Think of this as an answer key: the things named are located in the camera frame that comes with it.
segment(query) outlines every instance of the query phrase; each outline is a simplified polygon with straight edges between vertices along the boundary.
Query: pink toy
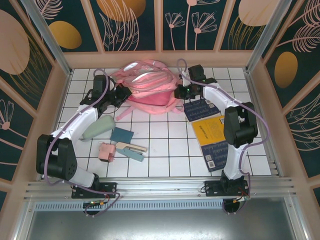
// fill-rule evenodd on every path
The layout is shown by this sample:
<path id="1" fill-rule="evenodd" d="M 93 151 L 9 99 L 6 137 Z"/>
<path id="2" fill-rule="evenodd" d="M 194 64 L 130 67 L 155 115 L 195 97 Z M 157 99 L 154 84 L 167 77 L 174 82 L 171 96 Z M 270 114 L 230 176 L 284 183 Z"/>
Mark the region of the pink toy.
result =
<path id="1" fill-rule="evenodd" d="M 173 111 L 183 113 L 183 102 L 174 97 L 174 90 L 181 80 L 165 64 L 156 60 L 134 61 L 111 75 L 118 83 L 128 87 L 132 95 L 126 103 L 131 105 L 116 117 L 117 120 L 140 109 L 149 114 Z"/>
<path id="2" fill-rule="evenodd" d="M 102 162 L 108 162 L 111 163 L 114 161 L 114 156 L 116 153 L 116 147 L 115 145 L 108 144 L 108 143 L 102 143 L 99 147 L 99 155 L 98 158 Z"/>

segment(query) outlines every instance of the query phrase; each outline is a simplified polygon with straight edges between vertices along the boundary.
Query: yellow circle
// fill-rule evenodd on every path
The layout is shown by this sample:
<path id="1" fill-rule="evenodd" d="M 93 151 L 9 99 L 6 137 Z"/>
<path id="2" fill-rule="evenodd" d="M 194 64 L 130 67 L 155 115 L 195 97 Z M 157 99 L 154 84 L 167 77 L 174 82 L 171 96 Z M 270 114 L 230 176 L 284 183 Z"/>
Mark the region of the yellow circle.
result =
<path id="1" fill-rule="evenodd" d="M 258 27 L 269 22 L 279 0 L 241 0 L 239 18 L 245 25 Z"/>
<path id="2" fill-rule="evenodd" d="M 296 56 L 289 52 L 283 52 L 277 59 L 274 68 L 275 83 L 285 89 L 288 87 L 297 74 L 298 60 Z"/>
<path id="3" fill-rule="evenodd" d="M 9 13 L 0 10 L 0 69 L 8 74 L 21 74 L 30 56 L 28 35 Z"/>
<path id="4" fill-rule="evenodd" d="M 132 20 L 130 9 L 136 18 L 146 9 L 146 0 L 96 0 L 101 11 L 110 19 L 119 22 Z"/>
<path id="5" fill-rule="evenodd" d="M 63 48 L 76 49 L 82 43 L 78 30 L 66 21 L 54 21 L 49 28 L 59 46 Z"/>

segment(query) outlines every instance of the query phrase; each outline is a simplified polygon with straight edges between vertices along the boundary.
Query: yellow book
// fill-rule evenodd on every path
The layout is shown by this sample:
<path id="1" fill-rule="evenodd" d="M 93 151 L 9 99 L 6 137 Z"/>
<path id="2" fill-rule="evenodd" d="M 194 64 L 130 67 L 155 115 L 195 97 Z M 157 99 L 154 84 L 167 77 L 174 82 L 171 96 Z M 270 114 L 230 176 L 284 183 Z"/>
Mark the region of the yellow book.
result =
<path id="1" fill-rule="evenodd" d="M 224 135 L 224 119 L 225 116 L 218 116 L 192 123 L 200 146 L 226 140 Z"/>

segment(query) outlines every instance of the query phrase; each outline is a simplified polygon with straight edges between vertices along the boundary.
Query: white tile floor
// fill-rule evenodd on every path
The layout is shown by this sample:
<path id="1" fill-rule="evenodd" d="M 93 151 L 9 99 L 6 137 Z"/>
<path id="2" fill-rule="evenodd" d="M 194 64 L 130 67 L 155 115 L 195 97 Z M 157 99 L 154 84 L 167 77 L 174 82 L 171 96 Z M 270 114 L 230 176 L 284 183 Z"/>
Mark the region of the white tile floor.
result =
<path id="1" fill-rule="evenodd" d="M 79 102 L 93 87 L 95 69 L 75 69 L 68 94 L 59 120 L 59 127 L 66 122 L 79 106 Z M 110 74 L 116 68 L 106 68 Z M 243 102 L 250 101 L 250 94 L 241 68 L 205 68 L 207 78 L 218 83 L 231 95 Z M 118 116 L 129 105 L 124 103 L 116 112 L 111 106 L 104 114 Z M 123 119 L 116 121 L 118 128 L 133 131 L 131 143 L 148 148 L 143 162 L 138 162 L 116 153 L 111 163 L 101 162 L 98 157 L 99 145 L 110 143 L 111 131 L 105 132 L 88 142 L 78 141 L 75 153 L 79 166 L 100 177 L 203 177 L 220 176 L 221 170 L 208 172 L 202 157 L 192 125 L 184 114 L 169 112 L 150 115 L 134 110 Z M 261 140 L 260 134 L 254 140 Z M 262 145 L 249 148 L 245 158 L 244 171 L 254 176 L 271 175 L 265 149 Z"/>

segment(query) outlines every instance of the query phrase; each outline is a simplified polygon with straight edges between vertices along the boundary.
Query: pink backpack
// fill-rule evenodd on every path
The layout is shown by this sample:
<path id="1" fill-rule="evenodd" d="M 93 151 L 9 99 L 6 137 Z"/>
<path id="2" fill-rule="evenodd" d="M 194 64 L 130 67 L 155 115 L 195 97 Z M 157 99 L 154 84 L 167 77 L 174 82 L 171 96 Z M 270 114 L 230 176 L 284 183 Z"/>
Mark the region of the pink backpack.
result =
<path id="1" fill-rule="evenodd" d="M 181 81 L 162 62 L 150 59 L 134 61 L 111 74 L 111 77 L 132 92 L 126 100 L 131 107 L 117 116 L 117 120 L 134 109 L 155 115 L 184 111 L 183 102 L 174 97 L 174 91 Z"/>

